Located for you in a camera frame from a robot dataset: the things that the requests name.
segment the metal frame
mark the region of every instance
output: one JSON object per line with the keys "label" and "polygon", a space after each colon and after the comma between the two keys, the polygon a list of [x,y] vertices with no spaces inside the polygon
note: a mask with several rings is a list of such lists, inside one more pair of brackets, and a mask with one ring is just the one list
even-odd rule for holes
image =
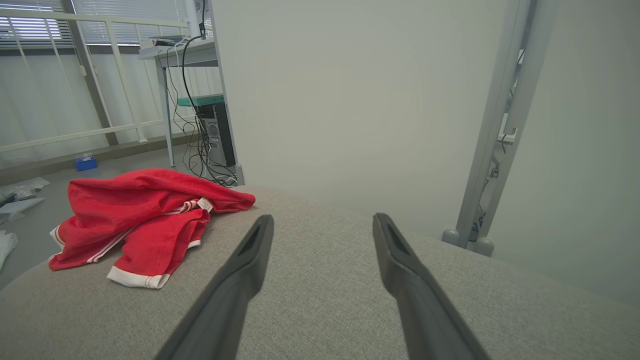
{"label": "metal frame", "polygon": [[[217,67],[218,60],[214,57],[212,53],[215,53],[216,43],[214,39],[207,39],[194,42],[194,44],[189,46],[188,53],[189,56],[184,58],[184,63],[181,63],[182,55],[184,54],[184,48],[177,49],[168,49],[167,51],[160,50],[159,53],[154,52],[145,52],[144,54],[140,54],[138,57],[139,60],[154,60],[156,62],[156,78],[158,82],[158,87],[161,91],[164,91],[164,97],[160,96],[161,100],[161,109],[163,111],[163,119],[167,124],[166,127],[166,143],[169,152],[169,165],[171,167],[175,166],[175,160],[173,156],[173,143],[172,143],[172,129],[171,129],[171,111],[169,108],[169,90],[166,84],[168,79],[167,73],[169,72],[169,68],[178,68],[185,67],[188,72],[190,67]],[[189,73],[189,81],[191,84],[197,85],[195,81],[191,79],[191,73]],[[178,82],[177,87],[182,86],[182,81]]]}
{"label": "metal frame", "polygon": [[[173,28],[179,28],[180,32],[182,32],[183,28],[186,28],[187,25],[185,23],[182,22],[177,22],[177,21],[167,21],[167,20],[149,20],[149,19],[133,19],[133,18],[127,18],[127,17],[112,17],[112,16],[103,16],[103,15],[78,15],[78,14],[74,14],[74,13],[61,13],[61,12],[38,12],[38,11],[31,11],[31,10],[0,10],[0,16],[3,17],[7,17],[7,19],[9,20],[9,25],[13,26],[11,23],[11,18],[12,17],[26,17],[26,18],[39,18],[39,19],[56,19],[56,20],[67,20],[70,22],[77,22],[77,21],[98,21],[98,22],[104,22],[106,24],[107,30],[108,30],[108,34],[109,34],[109,39],[111,41],[111,50],[114,54],[115,57],[115,61],[116,61],[116,66],[118,69],[118,73],[120,75],[120,79],[122,81],[123,84],[123,88],[125,90],[125,96],[127,98],[127,102],[129,103],[129,110],[131,111],[131,115],[133,117],[134,123],[133,124],[128,124],[128,125],[122,125],[122,126],[113,126],[113,123],[111,121],[111,119],[109,118],[108,112],[106,111],[106,105],[104,102],[104,97],[102,96],[102,92],[100,90],[99,85],[97,84],[97,77],[95,74],[95,71],[93,69],[93,63],[91,62],[91,56],[89,56],[89,50],[88,47],[84,41],[84,36],[82,34],[82,31],[79,31],[78,35],[80,38],[76,39],[76,49],[78,49],[78,52],[80,51],[85,51],[86,54],[88,55],[86,58],[87,63],[83,64],[85,66],[85,71],[87,71],[87,77],[88,76],[92,76],[95,84],[96,84],[96,90],[97,90],[97,94],[99,96],[99,105],[95,104],[94,101],[94,107],[96,107],[97,111],[98,108],[102,108],[104,110],[104,114],[108,123],[107,127],[104,127],[103,129],[96,129],[96,130],[90,130],[90,131],[82,131],[82,132],[78,132],[78,133],[73,133],[73,134],[67,134],[67,135],[61,135],[58,136],[58,134],[56,133],[56,128],[52,122],[52,119],[48,119],[48,123],[50,123],[51,127],[52,127],[52,134],[55,134],[55,136],[49,137],[49,138],[43,138],[43,139],[38,139],[38,140],[33,140],[33,141],[27,141],[27,142],[22,142],[22,143],[15,143],[15,144],[11,144],[11,145],[5,145],[5,146],[0,146],[0,152],[5,152],[5,151],[13,151],[13,150],[18,150],[18,149],[25,149],[28,147],[33,147],[33,146],[37,146],[37,145],[44,145],[44,144],[48,144],[48,143],[55,143],[55,142],[61,142],[61,141],[65,141],[65,140],[72,140],[72,139],[76,139],[76,138],[83,138],[83,137],[87,137],[87,136],[93,136],[93,135],[101,135],[101,134],[113,134],[117,131],[123,131],[123,130],[129,130],[129,129],[135,129],[138,132],[138,136],[140,139],[140,142],[144,142],[147,141],[147,139],[145,138],[142,129],[144,127],[148,127],[148,126],[154,126],[154,125],[161,125],[164,124],[164,120],[154,120],[154,121],[148,121],[148,122],[141,122],[140,119],[136,116],[133,108],[132,108],[132,103],[131,103],[131,95],[133,94],[133,92],[131,91],[132,87],[129,85],[128,83],[128,79],[127,76],[125,76],[124,71],[125,71],[125,67],[122,63],[122,58],[120,56],[120,50],[118,48],[118,43],[117,43],[117,38],[114,34],[113,31],[113,23],[114,22],[121,22],[121,23],[129,23],[129,24],[134,24],[135,26],[137,26],[138,24],[142,24],[142,25],[155,25],[158,26],[158,28],[161,30],[161,26],[164,27],[173,27]],[[20,55],[22,56],[25,66],[29,72],[29,74],[33,77],[33,72],[31,71],[31,67],[29,65],[29,62],[27,60],[27,56],[24,52],[24,49],[22,47],[22,44],[20,42],[19,38],[16,38],[16,44],[18,47],[18,50],[20,52]],[[58,63],[61,66],[61,61],[60,61],[60,52],[57,50],[55,41],[52,41],[52,46],[54,47],[54,54],[56,55],[56,58],[58,59]],[[65,83],[67,84],[67,87],[70,88],[70,85],[68,83],[68,79],[66,78],[66,75],[64,74],[64,69],[61,68],[63,71],[63,75],[65,76]],[[153,90],[151,87],[151,79],[149,78],[149,74],[147,73],[147,79],[150,85],[150,90],[152,91],[153,94]],[[44,102],[44,96],[42,94],[39,94],[40,97],[42,98],[43,101],[39,101],[38,103],[40,103],[41,106],[46,106],[46,102]]]}
{"label": "metal frame", "polygon": [[518,129],[518,132],[513,145],[507,152],[500,166],[500,176],[493,189],[490,204],[486,210],[484,223],[482,228],[480,228],[478,237],[488,235],[495,212],[498,208],[498,203],[502,197],[504,185],[507,183],[509,171],[511,171],[511,166],[518,150],[522,133],[524,132],[525,123],[529,116],[529,109],[531,108],[536,87],[538,86],[538,78],[540,77],[540,72],[542,71],[542,66],[547,56],[551,33],[556,24],[558,8],[559,1],[557,0],[538,0],[536,13],[533,18],[533,23],[531,24],[529,42],[527,44],[527,59],[522,64],[518,78],[518,91],[513,97],[511,109],[509,110],[510,123]]}
{"label": "metal frame", "polygon": [[[138,24],[133,24],[134,29],[136,30],[136,36],[138,37],[138,44],[142,43],[142,38],[140,38],[140,31],[138,29]],[[160,104],[158,104],[158,100],[156,100],[156,92],[154,91],[154,87],[151,83],[151,78],[149,77],[149,68],[147,67],[147,62],[143,61],[143,64],[145,66],[145,72],[147,73],[147,83],[149,84],[149,91],[151,91],[151,96],[154,99],[154,105],[156,108],[156,114],[158,115],[159,118],[162,118],[162,113],[159,109]]]}
{"label": "metal frame", "polygon": [[[241,169],[241,166],[239,166],[240,160],[238,159],[237,150],[236,150],[236,141],[234,140],[235,139],[234,130],[231,124],[231,112],[229,111],[229,100],[228,100],[229,97],[227,96],[227,88],[225,87],[225,78],[222,71],[222,59],[220,58],[220,43],[218,42],[218,32],[216,31],[216,21],[215,21],[215,12],[213,11],[213,1],[209,1],[207,5],[211,7],[211,29],[213,31],[213,41],[216,44],[216,59],[218,60],[218,71],[220,72],[220,85],[222,86],[222,95],[225,98],[225,107],[227,109],[229,133],[231,134],[231,145],[233,145],[233,148],[234,148],[234,158],[236,159],[236,164],[238,164],[238,167]],[[243,182],[242,183],[238,182],[238,184],[244,185],[244,178],[243,178]]]}
{"label": "metal frame", "polygon": [[82,118],[82,114],[80,114],[80,109],[78,108],[78,104],[76,101],[76,97],[74,96],[73,89],[71,89],[71,85],[69,84],[69,79],[67,77],[67,72],[65,72],[65,67],[62,65],[62,59],[60,58],[60,54],[58,53],[58,46],[56,46],[56,41],[53,39],[51,35],[51,29],[49,28],[49,22],[44,21],[44,26],[47,29],[47,33],[49,34],[49,41],[51,41],[51,46],[53,47],[53,52],[56,54],[56,60],[58,61],[58,65],[60,66],[60,72],[62,73],[62,78],[65,80],[65,85],[67,86],[67,90],[71,95],[71,102],[74,105],[74,110],[76,111],[76,115],[79,119]]}
{"label": "metal frame", "polygon": [[471,228],[480,204],[484,180],[489,172],[495,142],[500,132],[504,108],[507,104],[511,81],[518,59],[522,35],[529,13],[530,0],[510,0],[502,26],[493,77],[484,109],[476,153],[471,164],[467,188],[462,200],[456,230],[459,234],[457,246],[466,247]]}
{"label": "metal frame", "polygon": [[[60,3],[62,4],[62,8],[65,13],[76,13],[71,0],[61,0]],[[70,20],[67,21],[67,23],[75,45],[73,50],[76,52],[78,60],[80,61],[80,66],[84,69],[83,75],[86,74],[84,76],[84,82],[86,83],[87,90],[89,91],[89,96],[91,97],[95,114],[98,116],[100,126],[103,129],[111,127],[113,123],[109,117],[109,112],[107,111],[107,106],[102,96],[102,90],[98,84],[98,78],[91,60],[91,52],[84,41],[82,29],[78,26],[76,21]],[[118,138],[116,137],[116,134],[106,133],[104,134],[104,137],[109,145],[118,145]]]}

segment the window blinds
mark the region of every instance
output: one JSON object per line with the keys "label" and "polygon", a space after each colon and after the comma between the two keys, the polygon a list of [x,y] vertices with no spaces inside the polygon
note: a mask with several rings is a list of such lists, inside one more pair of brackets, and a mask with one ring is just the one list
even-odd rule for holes
{"label": "window blinds", "polygon": [[[76,13],[85,15],[171,21],[183,21],[185,18],[182,0],[73,0],[73,4]],[[82,21],[81,24],[87,44],[110,43],[103,22]],[[113,29],[119,44],[138,44],[138,35],[133,24],[114,22]],[[141,39],[160,35],[157,26],[138,25],[138,31]],[[180,34],[178,28],[162,28],[162,32],[163,35]]]}
{"label": "window blinds", "polygon": [[[33,10],[62,12],[60,0],[0,0],[0,11]],[[24,48],[50,48],[51,38],[57,47],[73,47],[69,26],[64,20],[29,17],[0,17],[0,49],[17,47],[16,38]]]}

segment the white wall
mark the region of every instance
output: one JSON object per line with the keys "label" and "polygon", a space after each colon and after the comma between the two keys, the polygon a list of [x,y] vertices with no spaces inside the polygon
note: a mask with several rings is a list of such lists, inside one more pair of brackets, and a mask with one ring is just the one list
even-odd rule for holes
{"label": "white wall", "polygon": [[[64,83],[55,55],[27,56],[27,59],[35,76],[29,75],[20,56],[0,56],[0,146],[101,128],[75,55],[61,55],[61,60],[79,112],[75,110],[72,95]],[[122,60],[125,75],[134,90],[132,102],[135,114],[141,122],[160,120],[161,93],[154,62],[147,61],[145,68],[144,62],[133,54],[122,55]],[[94,54],[92,61],[113,125],[133,124],[114,56]],[[150,83],[145,73],[147,70]],[[171,69],[171,72],[179,97],[186,96],[182,74],[178,69]],[[222,92],[218,68],[188,69],[188,83],[192,96]],[[193,111],[189,108],[180,107],[178,114],[186,120],[193,120]],[[180,118],[176,119],[179,126],[182,126]],[[173,130],[180,131],[176,125]],[[143,132],[147,138],[164,136],[164,125],[145,127]],[[138,141],[136,130],[120,131],[116,136],[120,143]],[[103,135],[95,135],[0,152],[0,168],[91,151],[107,145]]]}
{"label": "white wall", "polygon": [[565,0],[489,238],[640,306],[640,3]]}
{"label": "white wall", "polygon": [[213,2],[247,184],[455,227],[506,0]]}

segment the electronic device on desk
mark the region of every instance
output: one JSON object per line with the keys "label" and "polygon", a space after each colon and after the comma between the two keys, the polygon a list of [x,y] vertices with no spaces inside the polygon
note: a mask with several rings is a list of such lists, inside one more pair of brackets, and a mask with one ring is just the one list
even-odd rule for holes
{"label": "electronic device on desk", "polygon": [[154,46],[173,47],[180,43],[184,45],[184,39],[185,39],[184,35],[167,35],[167,36],[150,37],[150,38],[142,39],[142,41],[140,42],[140,49],[148,49]]}
{"label": "electronic device on desk", "polygon": [[[236,164],[231,142],[231,130],[223,94],[192,97],[193,107],[202,121],[205,133],[202,136],[209,146],[207,157],[213,165],[230,167]],[[188,97],[178,98],[178,106],[191,106]]]}

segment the gray fabric surface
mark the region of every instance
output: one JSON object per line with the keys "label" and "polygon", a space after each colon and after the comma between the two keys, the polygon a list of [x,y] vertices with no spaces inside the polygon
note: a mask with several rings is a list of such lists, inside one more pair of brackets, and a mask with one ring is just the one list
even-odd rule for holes
{"label": "gray fabric surface", "polygon": [[[275,219],[262,291],[238,359],[402,359],[371,218],[245,186],[249,211],[216,215],[163,289],[105,278],[120,257],[52,272],[40,264],[0,291],[2,359],[151,359],[252,222]],[[422,262],[499,359],[638,359],[640,313],[434,239],[405,233]]]}

